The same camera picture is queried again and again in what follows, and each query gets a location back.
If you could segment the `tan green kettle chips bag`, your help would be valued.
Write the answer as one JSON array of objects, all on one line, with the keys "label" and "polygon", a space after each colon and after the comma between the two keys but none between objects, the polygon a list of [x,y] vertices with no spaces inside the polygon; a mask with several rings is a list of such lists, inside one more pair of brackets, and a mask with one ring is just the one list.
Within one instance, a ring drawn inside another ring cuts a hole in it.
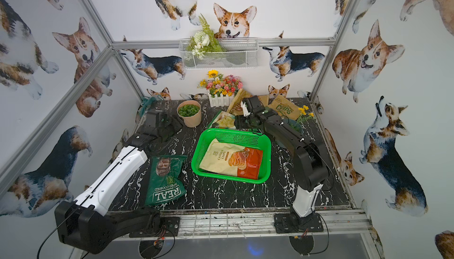
[{"label": "tan green kettle chips bag", "polygon": [[279,116],[297,120],[301,115],[300,108],[282,96],[276,97],[270,104],[268,104],[269,98],[267,96],[258,96],[258,99],[265,107],[263,113],[265,117]]}]

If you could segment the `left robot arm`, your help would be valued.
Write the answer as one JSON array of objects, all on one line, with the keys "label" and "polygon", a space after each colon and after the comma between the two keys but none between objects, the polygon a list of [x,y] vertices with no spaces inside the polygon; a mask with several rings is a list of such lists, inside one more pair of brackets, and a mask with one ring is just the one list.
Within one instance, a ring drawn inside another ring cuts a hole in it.
[{"label": "left robot arm", "polygon": [[108,209],[125,183],[147,163],[147,146],[166,141],[183,128],[180,118],[151,109],[135,135],[100,177],[73,202],[62,202],[54,214],[60,242],[92,254],[102,252],[113,240],[130,233],[162,238],[176,236],[180,219],[164,219],[150,207],[111,214]]}]

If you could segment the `cream red cassava chips bag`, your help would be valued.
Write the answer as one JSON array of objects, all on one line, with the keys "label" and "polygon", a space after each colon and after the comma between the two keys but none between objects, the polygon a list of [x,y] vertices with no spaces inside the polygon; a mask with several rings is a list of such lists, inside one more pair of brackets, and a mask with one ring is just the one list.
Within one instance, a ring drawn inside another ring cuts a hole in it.
[{"label": "cream red cassava chips bag", "polygon": [[263,152],[214,139],[199,167],[210,173],[257,180]]}]

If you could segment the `green white cassava chips bag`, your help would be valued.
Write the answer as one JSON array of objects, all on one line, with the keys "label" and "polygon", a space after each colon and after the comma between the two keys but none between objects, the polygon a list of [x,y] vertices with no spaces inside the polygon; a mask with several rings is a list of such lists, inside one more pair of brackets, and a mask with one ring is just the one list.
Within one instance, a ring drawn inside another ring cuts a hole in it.
[{"label": "green white cassava chips bag", "polygon": [[229,129],[235,130],[236,116],[226,111],[220,111],[215,118],[208,124],[207,129]]}]

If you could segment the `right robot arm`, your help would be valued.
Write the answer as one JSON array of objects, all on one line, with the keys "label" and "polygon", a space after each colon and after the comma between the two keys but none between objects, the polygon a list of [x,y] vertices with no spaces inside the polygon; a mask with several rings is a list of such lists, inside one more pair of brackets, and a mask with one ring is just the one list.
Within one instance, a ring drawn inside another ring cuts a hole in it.
[{"label": "right robot arm", "polygon": [[251,128],[258,128],[274,137],[292,155],[297,193],[288,220],[293,228],[300,229],[314,218],[317,196],[330,174],[329,167],[319,154],[318,144],[308,143],[276,111],[265,108],[257,96],[244,98],[241,107]]}]

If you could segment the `dark green REAL chips bag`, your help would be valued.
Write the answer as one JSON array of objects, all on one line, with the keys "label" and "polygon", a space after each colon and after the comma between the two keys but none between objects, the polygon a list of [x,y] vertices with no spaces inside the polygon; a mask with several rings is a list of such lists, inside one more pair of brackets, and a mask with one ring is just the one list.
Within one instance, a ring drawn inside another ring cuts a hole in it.
[{"label": "dark green REAL chips bag", "polygon": [[179,180],[185,155],[154,156],[151,159],[150,179],[145,199],[146,206],[173,202],[185,196],[186,189]]}]

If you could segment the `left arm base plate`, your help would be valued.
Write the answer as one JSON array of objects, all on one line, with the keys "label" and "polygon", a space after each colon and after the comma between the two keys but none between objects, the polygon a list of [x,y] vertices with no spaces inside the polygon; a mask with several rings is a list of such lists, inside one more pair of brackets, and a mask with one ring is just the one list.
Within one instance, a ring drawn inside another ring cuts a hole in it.
[{"label": "left arm base plate", "polygon": [[130,233],[129,237],[176,237],[179,232],[180,220],[181,218],[176,216],[165,216],[159,220],[152,220],[147,228]]}]

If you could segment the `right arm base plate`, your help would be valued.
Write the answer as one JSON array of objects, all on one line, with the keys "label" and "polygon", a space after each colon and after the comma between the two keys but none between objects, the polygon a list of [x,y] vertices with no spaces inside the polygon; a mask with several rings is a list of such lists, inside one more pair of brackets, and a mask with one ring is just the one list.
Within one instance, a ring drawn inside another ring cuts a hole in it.
[{"label": "right arm base plate", "polygon": [[274,214],[274,227],[278,234],[321,233],[324,231],[321,216],[315,212],[302,218],[295,213]]}]

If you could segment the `tan red kettle chips bag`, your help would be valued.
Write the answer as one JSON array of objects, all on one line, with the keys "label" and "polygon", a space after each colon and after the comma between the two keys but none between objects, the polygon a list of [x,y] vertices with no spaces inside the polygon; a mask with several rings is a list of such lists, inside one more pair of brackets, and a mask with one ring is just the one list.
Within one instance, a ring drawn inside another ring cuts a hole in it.
[{"label": "tan red kettle chips bag", "polygon": [[233,101],[230,103],[227,112],[234,116],[242,116],[244,112],[241,103],[244,98],[250,97],[252,97],[252,95],[248,91],[240,89],[235,95]]}]

